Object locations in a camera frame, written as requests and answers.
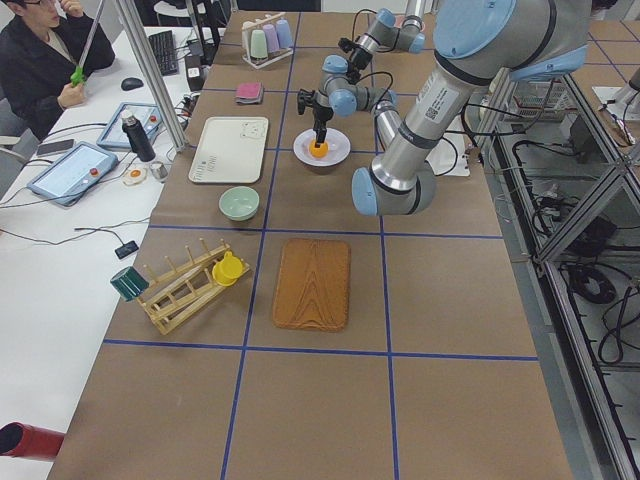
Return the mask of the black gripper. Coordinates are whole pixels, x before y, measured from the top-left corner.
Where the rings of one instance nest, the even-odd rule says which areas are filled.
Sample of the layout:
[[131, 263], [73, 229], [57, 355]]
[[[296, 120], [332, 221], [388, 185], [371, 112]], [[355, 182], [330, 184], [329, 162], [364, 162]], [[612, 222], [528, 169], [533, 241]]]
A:
[[369, 66], [373, 58], [373, 55], [367, 49], [354, 42], [349, 43], [347, 52], [350, 54], [349, 72], [352, 75], [360, 75]]
[[333, 118], [334, 111], [329, 103], [329, 98], [319, 90], [313, 90], [311, 95], [311, 107], [314, 116], [313, 130], [315, 132], [314, 147], [320, 148], [326, 138], [326, 125]]

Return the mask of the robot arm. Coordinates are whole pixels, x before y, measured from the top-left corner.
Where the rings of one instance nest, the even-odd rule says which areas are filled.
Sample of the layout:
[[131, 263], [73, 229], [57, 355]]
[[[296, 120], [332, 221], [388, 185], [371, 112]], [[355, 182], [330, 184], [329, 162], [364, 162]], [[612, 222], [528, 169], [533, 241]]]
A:
[[386, 8], [378, 10], [364, 33], [340, 40], [340, 49], [348, 54], [347, 71], [358, 76], [376, 53], [420, 53], [426, 42], [423, 17], [436, 6], [438, 1], [408, 1], [402, 16]]
[[435, 68], [415, 105], [399, 116], [390, 91], [358, 85], [381, 50], [419, 53], [424, 46], [423, 1], [410, 1], [398, 21], [380, 9], [356, 40], [343, 39], [342, 55], [328, 56], [319, 86], [300, 91], [298, 108], [314, 112], [318, 142], [335, 115], [370, 112], [385, 151], [352, 178], [352, 200], [363, 215], [409, 215], [425, 209], [436, 178], [427, 156], [472, 94], [501, 69], [513, 80], [545, 80], [573, 72], [586, 58], [589, 1], [447, 1], [433, 32]]

